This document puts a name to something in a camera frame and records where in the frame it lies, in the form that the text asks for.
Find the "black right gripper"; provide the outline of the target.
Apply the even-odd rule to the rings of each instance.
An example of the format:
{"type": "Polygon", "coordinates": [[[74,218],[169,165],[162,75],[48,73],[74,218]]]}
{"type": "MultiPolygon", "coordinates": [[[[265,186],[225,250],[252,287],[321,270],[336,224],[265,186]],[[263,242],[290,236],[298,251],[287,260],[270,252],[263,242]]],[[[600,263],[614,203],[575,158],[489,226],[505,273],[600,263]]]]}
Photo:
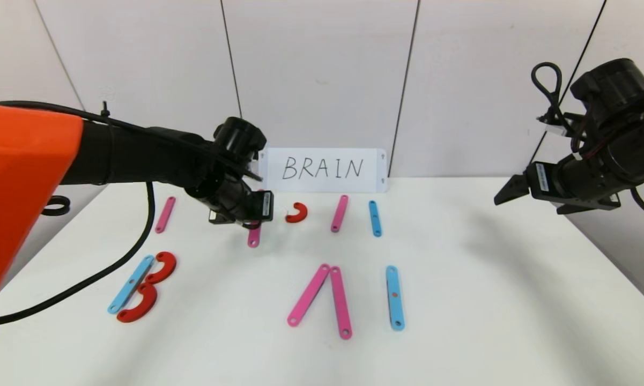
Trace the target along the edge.
{"type": "Polygon", "coordinates": [[[535,199],[555,203],[611,203],[611,169],[600,161],[572,155],[556,164],[534,161],[525,174],[509,178],[494,197],[496,206],[528,195],[529,188],[535,199]]]}

